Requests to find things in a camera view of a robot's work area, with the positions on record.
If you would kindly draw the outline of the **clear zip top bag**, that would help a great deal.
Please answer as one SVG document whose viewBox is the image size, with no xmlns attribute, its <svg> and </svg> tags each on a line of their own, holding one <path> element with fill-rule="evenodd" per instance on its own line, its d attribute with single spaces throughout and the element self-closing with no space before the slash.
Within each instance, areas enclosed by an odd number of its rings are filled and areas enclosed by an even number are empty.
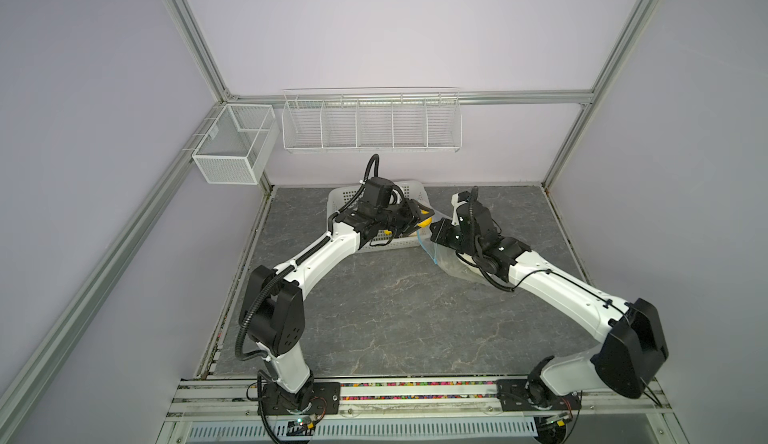
<svg viewBox="0 0 768 444">
<path fill-rule="evenodd" d="M 487 281 L 481 276 L 480 272 L 477 269 L 464 264 L 455 255 L 453 249 L 436 244 L 431 240 L 432 232 L 429 226 L 439 222 L 443 218 L 446 218 L 444 213 L 435 211 L 430 222 L 422 226 L 420 230 L 415 233 L 419 245 L 427 253 L 430 260 L 447 275 L 471 283 L 486 284 Z"/>
</svg>

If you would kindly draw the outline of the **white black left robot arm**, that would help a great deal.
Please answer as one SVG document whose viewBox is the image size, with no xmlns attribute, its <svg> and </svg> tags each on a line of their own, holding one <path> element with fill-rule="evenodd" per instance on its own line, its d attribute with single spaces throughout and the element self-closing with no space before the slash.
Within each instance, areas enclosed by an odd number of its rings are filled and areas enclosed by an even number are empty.
<svg viewBox="0 0 768 444">
<path fill-rule="evenodd" d="M 274 267 L 251 271 L 238 318 L 235 357 L 260 359 L 266 376 L 295 400 L 309 393 L 313 374 L 300 340 L 306 324 L 304 302 L 314 287 L 346 258 L 380 233 L 386 245 L 429 224 L 434 211 L 408 198 L 401 186 L 379 175 L 373 155 L 360 187 L 326 220 L 325 232 L 296 256 Z"/>
</svg>

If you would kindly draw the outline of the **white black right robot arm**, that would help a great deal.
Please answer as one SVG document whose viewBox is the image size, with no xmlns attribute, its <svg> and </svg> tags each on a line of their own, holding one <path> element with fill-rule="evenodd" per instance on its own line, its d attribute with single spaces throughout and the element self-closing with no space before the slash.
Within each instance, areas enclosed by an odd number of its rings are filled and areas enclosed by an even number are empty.
<svg viewBox="0 0 768 444">
<path fill-rule="evenodd" d="M 610 390 L 627 399 L 648 386 L 669 357 L 657 308 L 605 293 L 559 269 L 525 242 L 505 236 L 477 188 L 452 197 L 452 214 L 432 222 L 439 265 L 455 277 L 477 278 L 505 293 L 526 291 L 581 326 L 595 346 L 547 356 L 528 374 L 520 394 L 537 409 L 581 391 Z"/>
</svg>

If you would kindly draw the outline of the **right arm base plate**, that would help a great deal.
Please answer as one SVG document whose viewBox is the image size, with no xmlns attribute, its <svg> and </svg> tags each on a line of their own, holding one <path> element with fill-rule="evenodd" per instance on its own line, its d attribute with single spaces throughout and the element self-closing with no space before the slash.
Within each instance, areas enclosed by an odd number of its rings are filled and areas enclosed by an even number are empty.
<svg viewBox="0 0 768 444">
<path fill-rule="evenodd" d="M 527 378 L 496 381 L 497 398 L 503 411 L 577 411 L 582 408 L 578 394 L 557 396 L 539 382 Z"/>
</svg>

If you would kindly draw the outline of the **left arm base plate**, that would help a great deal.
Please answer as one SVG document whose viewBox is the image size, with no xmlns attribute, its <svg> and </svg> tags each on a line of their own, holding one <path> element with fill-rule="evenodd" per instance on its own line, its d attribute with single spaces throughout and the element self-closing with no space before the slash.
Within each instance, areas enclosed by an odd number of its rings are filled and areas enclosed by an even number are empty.
<svg viewBox="0 0 768 444">
<path fill-rule="evenodd" d="M 261 388 L 259 400 L 269 416 L 336 415 L 341 403 L 341 383 L 308 382 L 296 394 L 288 393 L 276 383 L 267 383 Z"/>
</svg>

